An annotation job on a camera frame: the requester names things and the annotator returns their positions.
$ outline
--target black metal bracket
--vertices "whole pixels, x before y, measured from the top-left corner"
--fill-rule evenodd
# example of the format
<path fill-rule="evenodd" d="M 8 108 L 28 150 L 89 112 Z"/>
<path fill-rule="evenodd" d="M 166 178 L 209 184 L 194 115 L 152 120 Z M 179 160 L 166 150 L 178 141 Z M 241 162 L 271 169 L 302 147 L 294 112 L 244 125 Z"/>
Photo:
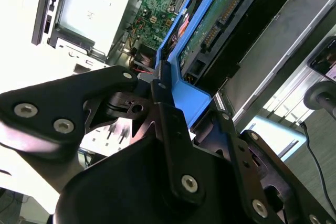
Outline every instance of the black metal bracket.
<path fill-rule="evenodd" d="M 312 216 L 323 223 L 332 220 L 260 135 L 244 131 L 236 137 L 232 124 L 227 114 L 210 108 L 194 132 L 207 129 L 198 146 L 232 164 L 241 204 L 250 219 L 286 224 L 311 223 Z"/>
<path fill-rule="evenodd" d="M 267 175 L 261 179 L 263 188 L 277 188 L 284 203 L 287 223 L 312 223 L 316 217 L 321 223 L 328 223 L 332 218 L 318 201 L 308 192 L 304 185 L 281 161 L 257 133 L 246 130 L 241 135 L 248 148 L 255 153 L 267 167 Z"/>
<path fill-rule="evenodd" d="M 71 158 L 86 133 L 115 120 L 98 110 L 101 102 L 116 92 L 132 91 L 137 83 L 131 71 L 113 66 L 0 94 L 2 131 L 7 136 L 0 142 L 45 159 Z M 72 131 L 55 130 L 59 119 L 70 122 L 60 126 Z"/>

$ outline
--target silver screw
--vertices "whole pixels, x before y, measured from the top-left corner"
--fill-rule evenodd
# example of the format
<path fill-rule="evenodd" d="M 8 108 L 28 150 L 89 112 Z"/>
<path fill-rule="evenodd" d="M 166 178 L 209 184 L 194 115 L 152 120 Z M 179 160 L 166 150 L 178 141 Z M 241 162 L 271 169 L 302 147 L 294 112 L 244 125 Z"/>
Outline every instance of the silver screw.
<path fill-rule="evenodd" d="M 197 181 L 190 175 L 183 175 L 181 179 L 183 187 L 189 192 L 189 193 L 195 193 L 198 189 Z"/>
<path fill-rule="evenodd" d="M 159 83 L 159 86 L 160 86 L 161 88 L 163 88 L 163 89 L 165 89 L 165 88 L 166 88 L 166 86 L 165 86 L 165 85 L 163 85 L 162 83 Z"/>
<path fill-rule="evenodd" d="M 21 103 L 15 106 L 14 113 L 22 118 L 31 118 L 36 115 L 38 109 L 30 103 Z"/>
<path fill-rule="evenodd" d="M 70 120 L 58 119 L 54 122 L 54 129 L 57 132 L 68 134 L 74 130 L 75 126 Z"/>
<path fill-rule="evenodd" d="M 259 139 L 258 136 L 257 136 L 257 134 L 255 134 L 255 133 L 251 133 L 251 137 L 252 137 L 254 140 L 258 140 L 258 139 Z"/>
<path fill-rule="evenodd" d="M 132 79 L 132 76 L 131 76 L 129 73 L 126 73 L 126 72 L 125 72 L 123 75 L 124 75 L 127 79 Z"/>
<path fill-rule="evenodd" d="M 309 215 L 309 219 L 312 224 L 321 224 L 319 219 L 315 215 Z"/>
<path fill-rule="evenodd" d="M 267 212 L 267 209 L 266 207 L 264 206 L 263 203 L 261 203 L 260 200 L 258 199 L 254 199 L 252 201 L 252 206 L 254 208 L 254 210 L 260 215 L 262 216 L 263 218 L 266 218 L 268 216 L 268 212 Z"/>
<path fill-rule="evenodd" d="M 223 113 L 222 116 L 223 116 L 223 118 L 224 118 L 225 120 L 229 120 L 229 119 L 230 119 L 230 117 L 229 117 L 227 114 L 225 114 L 225 113 Z"/>

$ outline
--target circuit board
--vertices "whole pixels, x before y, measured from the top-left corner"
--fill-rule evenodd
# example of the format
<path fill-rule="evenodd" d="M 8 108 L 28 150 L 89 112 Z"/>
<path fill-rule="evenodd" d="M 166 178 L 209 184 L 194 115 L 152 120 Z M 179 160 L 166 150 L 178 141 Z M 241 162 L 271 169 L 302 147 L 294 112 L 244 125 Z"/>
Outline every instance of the circuit board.
<path fill-rule="evenodd" d="M 157 50 L 186 0 L 143 0 L 129 40 Z"/>
<path fill-rule="evenodd" d="M 232 9 L 237 5 L 237 2 L 238 0 L 214 0 L 211 7 L 208 9 L 204 18 L 195 29 L 194 34 L 192 35 L 184 50 L 179 56 L 181 68 L 187 61 L 187 57 L 188 55 L 190 55 L 190 53 L 193 53 L 194 50 L 199 49 L 200 45 L 203 45 L 204 43 L 207 43 L 208 41 L 211 41 L 211 39 L 213 39 L 215 33 L 217 32 L 214 30 L 214 24 L 219 17 L 222 17 L 222 20 L 227 20 L 227 18 L 233 11 Z M 223 12 L 223 8 L 220 7 L 225 5 L 227 5 L 227 9 Z"/>

